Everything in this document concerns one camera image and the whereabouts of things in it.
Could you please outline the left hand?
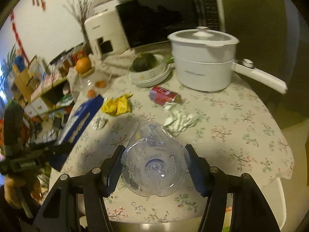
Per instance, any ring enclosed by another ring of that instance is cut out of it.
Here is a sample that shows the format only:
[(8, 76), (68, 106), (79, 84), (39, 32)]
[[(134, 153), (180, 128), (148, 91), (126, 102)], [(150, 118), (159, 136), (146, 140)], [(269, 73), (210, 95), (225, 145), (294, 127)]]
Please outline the left hand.
[(39, 170), (36, 173), (27, 175), (25, 178), (15, 175), (6, 175), (4, 181), (4, 198), (7, 203), (15, 209), (20, 210), (22, 208), (21, 200), (18, 197), (17, 190), (23, 186), (30, 184), (30, 195), (37, 203), (39, 203), (40, 197), (40, 181), (38, 174), (41, 174)]

